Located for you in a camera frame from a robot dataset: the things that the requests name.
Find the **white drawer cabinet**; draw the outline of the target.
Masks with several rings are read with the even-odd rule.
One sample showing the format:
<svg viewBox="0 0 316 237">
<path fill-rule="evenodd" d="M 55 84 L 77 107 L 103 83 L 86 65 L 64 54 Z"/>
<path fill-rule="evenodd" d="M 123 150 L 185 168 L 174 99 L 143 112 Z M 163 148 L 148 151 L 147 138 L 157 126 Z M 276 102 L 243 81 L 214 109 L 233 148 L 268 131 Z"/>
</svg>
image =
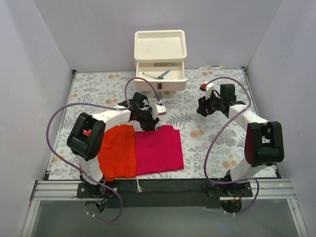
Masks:
<svg viewBox="0 0 316 237">
<path fill-rule="evenodd" d="M 137 31 L 134 60 L 137 63 L 182 62 L 187 58 L 183 30 Z"/>
</svg>

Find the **aluminium frame rail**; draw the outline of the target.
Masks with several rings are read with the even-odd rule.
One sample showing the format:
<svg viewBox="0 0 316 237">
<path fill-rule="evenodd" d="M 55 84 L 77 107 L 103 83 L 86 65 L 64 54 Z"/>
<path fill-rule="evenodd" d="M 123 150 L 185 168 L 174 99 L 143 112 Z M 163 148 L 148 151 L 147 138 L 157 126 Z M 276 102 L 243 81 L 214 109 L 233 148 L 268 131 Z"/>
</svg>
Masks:
<svg viewBox="0 0 316 237">
<path fill-rule="evenodd" d="M 204 194 L 229 200 L 236 194 L 212 191 L 204 179 L 143 179 L 139 181 L 142 194 Z M 124 194 L 137 194 L 135 179 L 118 180 L 109 183 L 110 187 Z M 259 188 L 251 181 L 242 191 L 242 199 L 250 199 L 259 192 L 258 199 L 295 199 L 296 194 L 288 179 L 260 179 Z M 36 181 L 31 200 L 92 200 L 98 197 L 90 194 L 81 181 Z"/>
</svg>

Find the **light blue gel pen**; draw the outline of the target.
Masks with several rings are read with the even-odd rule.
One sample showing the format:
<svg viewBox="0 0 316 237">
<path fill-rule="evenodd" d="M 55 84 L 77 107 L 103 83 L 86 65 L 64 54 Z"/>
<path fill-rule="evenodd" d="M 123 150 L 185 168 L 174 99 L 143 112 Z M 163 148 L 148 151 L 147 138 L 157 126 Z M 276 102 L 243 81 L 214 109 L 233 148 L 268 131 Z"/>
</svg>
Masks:
<svg viewBox="0 0 316 237">
<path fill-rule="evenodd" d="M 157 77 L 157 79 L 164 79 L 164 77 L 165 77 L 169 72 L 170 72 L 170 70 L 167 70 L 167 71 L 163 72 L 161 75 L 159 75 L 159 76 Z"/>
</svg>

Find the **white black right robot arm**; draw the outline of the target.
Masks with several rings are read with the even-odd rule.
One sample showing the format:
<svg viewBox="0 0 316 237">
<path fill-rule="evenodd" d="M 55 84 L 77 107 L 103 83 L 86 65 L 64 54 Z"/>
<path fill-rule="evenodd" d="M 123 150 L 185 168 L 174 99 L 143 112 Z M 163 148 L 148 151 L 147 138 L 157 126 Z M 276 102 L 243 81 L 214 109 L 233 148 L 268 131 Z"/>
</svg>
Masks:
<svg viewBox="0 0 316 237">
<path fill-rule="evenodd" d="M 217 91 L 214 84 L 204 82 L 200 90 L 205 95 L 198 100 L 198 114 L 206 117 L 220 111 L 246 132 L 244 158 L 222 180 L 211 181 L 208 192 L 219 197 L 240 195 L 250 188 L 249 181 L 260 170 L 283 161 L 281 124 L 261 118 L 237 100 L 234 84 L 222 84 Z"/>
</svg>

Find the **orange cloth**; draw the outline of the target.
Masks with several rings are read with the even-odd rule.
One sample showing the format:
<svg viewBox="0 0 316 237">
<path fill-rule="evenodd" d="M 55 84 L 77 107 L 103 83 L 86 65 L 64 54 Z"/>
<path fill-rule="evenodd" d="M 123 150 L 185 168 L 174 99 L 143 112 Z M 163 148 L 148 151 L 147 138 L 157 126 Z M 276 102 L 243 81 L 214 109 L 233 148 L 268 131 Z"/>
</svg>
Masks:
<svg viewBox="0 0 316 237">
<path fill-rule="evenodd" d="M 135 131 L 132 125 L 118 125 L 104 133 L 98 154 L 106 181 L 136 177 Z"/>
</svg>

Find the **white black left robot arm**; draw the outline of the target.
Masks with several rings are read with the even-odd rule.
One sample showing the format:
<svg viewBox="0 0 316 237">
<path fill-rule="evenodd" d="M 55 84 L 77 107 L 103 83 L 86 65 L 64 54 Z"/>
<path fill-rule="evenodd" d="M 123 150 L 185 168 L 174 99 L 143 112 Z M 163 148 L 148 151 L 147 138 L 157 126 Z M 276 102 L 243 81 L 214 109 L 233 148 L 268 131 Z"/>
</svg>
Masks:
<svg viewBox="0 0 316 237">
<path fill-rule="evenodd" d="M 143 131 L 154 131 L 159 122 L 159 116 L 166 113 L 162 103 L 150 106 L 146 104 L 147 96 L 136 92 L 128 99 L 115 106 L 113 110 L 89 115 L 81 113 L 67 139 L 67 146 L 79 160 L 80 180 L 84 189 L 93 197 L 101 197 L 105 191 L 104 175 L 101 172 L 98 153 L 104 133 L 121 124 L 130 121 L 140 123 Z"/>
</svg>

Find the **white marker cyan cap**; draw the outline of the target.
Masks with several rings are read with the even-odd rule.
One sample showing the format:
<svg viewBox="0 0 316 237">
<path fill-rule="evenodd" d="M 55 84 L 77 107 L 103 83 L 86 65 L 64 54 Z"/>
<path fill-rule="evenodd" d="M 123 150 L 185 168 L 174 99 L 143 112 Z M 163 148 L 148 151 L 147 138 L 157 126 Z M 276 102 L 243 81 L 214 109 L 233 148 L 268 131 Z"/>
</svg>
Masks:
<svg viewBox="0 0 316 237">
<path fill-rule="evenodd" d="M 151 73 L 148 73 L 148 72 L 143 72 L 143 75 L 147 76 L 147 77 L 150 77 L 150 78 L 153 78 L 153 79 L 157 79 L 157 75 L 154 75 L 154 74 L 151 74 Z"/>
</svg>

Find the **white top drawer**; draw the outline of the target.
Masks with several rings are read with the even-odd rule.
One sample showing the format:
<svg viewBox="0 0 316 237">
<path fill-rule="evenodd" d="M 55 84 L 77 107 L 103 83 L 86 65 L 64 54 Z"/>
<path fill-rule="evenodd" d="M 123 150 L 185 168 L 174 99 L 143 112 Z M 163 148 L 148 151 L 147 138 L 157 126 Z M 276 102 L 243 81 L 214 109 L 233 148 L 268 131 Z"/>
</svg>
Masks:
<svg viewBox="0 0 316 237">
<path fill-rule="evenodd" d="M 183 91 L 187 86 L 184 62 L 136 63 L 136 77 L 147 80 L 156 91 Z"/>
</svg>

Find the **magenta cloth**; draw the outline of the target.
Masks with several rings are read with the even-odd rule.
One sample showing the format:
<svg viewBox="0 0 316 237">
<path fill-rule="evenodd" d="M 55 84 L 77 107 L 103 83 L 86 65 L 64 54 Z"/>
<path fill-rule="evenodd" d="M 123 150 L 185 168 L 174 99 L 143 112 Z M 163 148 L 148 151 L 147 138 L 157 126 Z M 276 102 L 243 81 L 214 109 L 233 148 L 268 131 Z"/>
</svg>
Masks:
<svg viewBox="0 0 316 237">
<path fill-rule="evenodd" d="M 172 125 L 136 131 L 135 142 L 137 176 L 184 169 L 180 131 Z"/>
</svg>

